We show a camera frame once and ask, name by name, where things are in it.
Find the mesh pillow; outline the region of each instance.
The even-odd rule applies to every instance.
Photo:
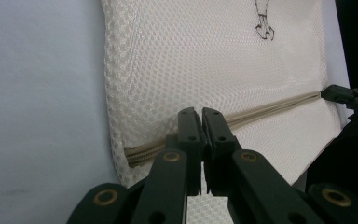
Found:
[[[174,133],[194,106],[225,115],[327,85],[321,0],[102,0],[113,156],[129,187],[151,163],[130,168],[124,148]],[[249,123],[234,134],[293,183],[340,131],[322,99]],[[187,223],[230,223],[227,199],[190,197]]]

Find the brass insert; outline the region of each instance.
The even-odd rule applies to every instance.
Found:
[[[251,152],[243,152],[241,154],[241,159],[245,161],[257,161],[257,156]]]
[[[336,189],[323,189],[322,195],[328,202],[333,203],[337,206],[351,206],[351,198]]]
[[[102,198],[103,195],[109,195],[110,197],[108,197],[108,199],[104,199]],[[117,196],[117,191],[113,189],[104,189],[94,196],[94,203],[100,206],[107,206],[111,203],[114,203],[117,199]]]
[[[167,152],[164,154],[163,159],[165,161],[179,161],[180,155],[177,152]]]

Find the white wall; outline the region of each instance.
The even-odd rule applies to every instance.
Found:
[[[0,0],[0,223],[64,223],[117,182],[100,1]]]

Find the printed drawing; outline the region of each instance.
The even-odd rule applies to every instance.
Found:
[[[267,21],[268,6],[269,0],[255,0],[255,7],[257,8],[259,19],[259,24],[255,27],[255,29],[261,38],[273,40],[275,31],[269,26]]]

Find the white mesh fabric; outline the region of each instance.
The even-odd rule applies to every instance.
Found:
[[[268,2],[272,40],[257,32],[255,0],[102,2],[113,156],[126,186],[151,164],[130,168],[123,148],[173,133],[181,109],[206,106],[229,115],[326,86],[320,0],[261,1]],[[293,183],[338,132],[335,108],[319,100],[235,134]],[[226,201],[190,198],[188,223],[229,222],[219,200]]]

